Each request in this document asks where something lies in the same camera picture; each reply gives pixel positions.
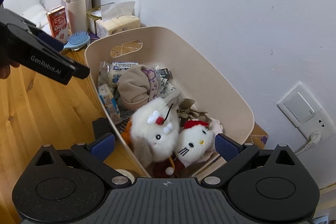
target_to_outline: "red carton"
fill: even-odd
[[[61,5],[52,9],[47,12],[47,17],[52,37],[66,43],[68,41],[69,29],[65,7]]]

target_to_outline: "blue hair brush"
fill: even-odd
[[[68,43],[64,45],[63,49],[69,48],[73,51],[77,51],[80,48],[83,48],[85,45],[89,45],[91,38],[88,32],[80,31],[75,32],[74,34],[68,37]]]

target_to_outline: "wood grain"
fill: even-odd
[[[84,64],[83,54],[67,56]],[[79,141],[90,143],[91,122],[105,115],[88,78],[62,85],[23,66],[0,80],[0,100],[0,223],[14,224],[20,219],[12,189],[40,146],[68,149]],[[141,173],[119,142],[105,163]]]

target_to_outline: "white plug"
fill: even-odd
[[[309,137],[309,142],[304,146],[304,148],[302,148],[300,151],[296,152],[296,155],[301,154],[302,152],[310,149],[310,148],[314,148],[316,147],[316,145],[319,143],[319,141],[322,138],[322,134],[319,131],[314,131],[310,137]]]

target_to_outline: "white water bottle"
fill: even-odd
[[[64,0],[67,3],[70,30],[72,33],[87,31],[85,0]]]

